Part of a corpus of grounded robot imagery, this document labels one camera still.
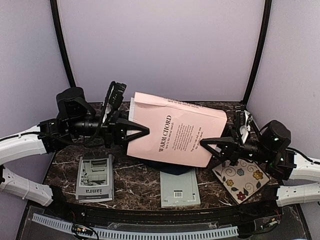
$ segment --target black pole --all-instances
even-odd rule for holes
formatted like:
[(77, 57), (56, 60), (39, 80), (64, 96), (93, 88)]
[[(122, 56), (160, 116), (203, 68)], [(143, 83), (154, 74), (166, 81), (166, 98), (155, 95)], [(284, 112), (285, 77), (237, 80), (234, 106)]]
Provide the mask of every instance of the black pole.
[(70, 87), (76, 87), (76, 82), (72, 74), (72, 70), (71, 70), (71, 66), (70, 66), (70, 62), (67, 54), (64, 35), (62, 33), (57, 0), (50, 0), (50, 4), (51, 4), (51, 12), (52, 12), (52, 18), (53, 18), (53, 23), (55, 28), (56, 39), (58, 40), (58, 45), (60, 48), (60, 54), (62, 57), (65, 73), (68, 78)]
[(246, 90), (245, 90), (244, 97), (242, 100), (242, 103), (245, 105), (248, 104), (252, 89), (254, 87), (254, 83), (256, 80), (262, 52), (264, 50), (267, 29), (268, 29), (268, 23), (269, 23), (269, 18), (270, 18), (270, 12), (271, 12), (271, 5), (272, 5), (272, 0), (265, 0), (259, 40), (258, 40), (258, 44), (256, 47), (256, 52), (255, 52), (255, 56), (254, 56), (254, 60), (253, 60), (253, 65), (252, 65), (249, 81), (246, 86)]

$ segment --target pink book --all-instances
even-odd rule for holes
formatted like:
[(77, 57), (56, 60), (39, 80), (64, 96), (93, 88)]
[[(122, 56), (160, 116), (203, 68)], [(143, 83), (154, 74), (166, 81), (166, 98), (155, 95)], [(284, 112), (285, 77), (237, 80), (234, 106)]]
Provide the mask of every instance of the pink book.
[(150, 134), (130, 141), (127, 155), (204, 168), (212, 155), (199, 141), (221, 137), (227, 115), (222, 110), (136, 92), (129, 120), (148, 127)]

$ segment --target yellow flower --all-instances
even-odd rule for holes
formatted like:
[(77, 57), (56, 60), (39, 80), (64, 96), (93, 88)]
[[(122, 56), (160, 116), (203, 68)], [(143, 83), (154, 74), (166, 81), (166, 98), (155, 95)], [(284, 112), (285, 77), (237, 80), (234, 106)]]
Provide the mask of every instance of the yellow flower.
[(260, 172), (259, 170), (255, 171), (253, 173), (253, 177), (257, 180), (259, 179), (263, 179), (264, 178), (264, 174), (262, 172)]
[(232, 185), (234, 184), (234, 182), (232, 180), (227, 180), (226, 184), (230, 187), (232, 187)]

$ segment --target white wall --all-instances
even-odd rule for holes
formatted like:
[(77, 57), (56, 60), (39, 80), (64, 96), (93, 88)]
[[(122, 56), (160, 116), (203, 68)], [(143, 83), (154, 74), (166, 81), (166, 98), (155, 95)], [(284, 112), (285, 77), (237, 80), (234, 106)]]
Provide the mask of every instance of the white wall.
[[(50, 1), (0, 3), (0, 138), (55, 118), (56, 94), (68, 87)], [(5, 164), (13, 172), (42, 182), (51, 156)], [(0, 239), (16, 239), (26, 205), (0, 192)]]
[[(248, 109), (259, 127), (273, 119), (284, 123), (292, 147), (320, 158), (320, 1), (273, 1)], [(320, 206), (302, 208), (320, 240)]]
[(264, 0), (60, 0), (76, 83), (90, 102), (110, 81), (179, 100), (240, 101)]

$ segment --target marble surface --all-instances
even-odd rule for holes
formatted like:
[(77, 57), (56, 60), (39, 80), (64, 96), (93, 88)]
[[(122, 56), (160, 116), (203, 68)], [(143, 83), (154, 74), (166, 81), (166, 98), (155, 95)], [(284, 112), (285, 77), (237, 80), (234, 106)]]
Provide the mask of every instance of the marble surface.
[[(193, 102), (208, 108), (224, 110), (227, 114), (227, 125), (233, 124), (233, 107), (238, 102)], [(122, 104), (122, 110), (129, 110), (129, 103)], [(100, 104), (93, 106), (99, 113)], [(76, 180), (81, 156), (98, 154), (112, 154), (115, 156), (113, 163), (114, 171), (114, 200), (100, 203), (79, 203), (75, 199)], [(231, 198), (224, 186), (215, 177), (212, 168), (219, 165), (218, 160), (211, 160), (206, 168), (196, 168), (197, 183), (201, 204), (189, 207), (161, 208), (160, 197), (160, 172), (145, 166), (138, 159), (126, 156), (126, 151), (120, 146), (112, 146), (111, 149), (102, 147), (85, 148), (83, 146), (68, 146), (58, 152), (53, 159), (44, 184), (55, 185), (62, 188), (67, 201), (87, 206), (139, 210), (139, 211), (168, 211), (168, 210), (202, 210), (237, 205)], [(264, 187), (277, 185), (275, 179), (271, 179)], [(264, 190), (251, 196), (245, 203), (257, 202), (264, 194)]]

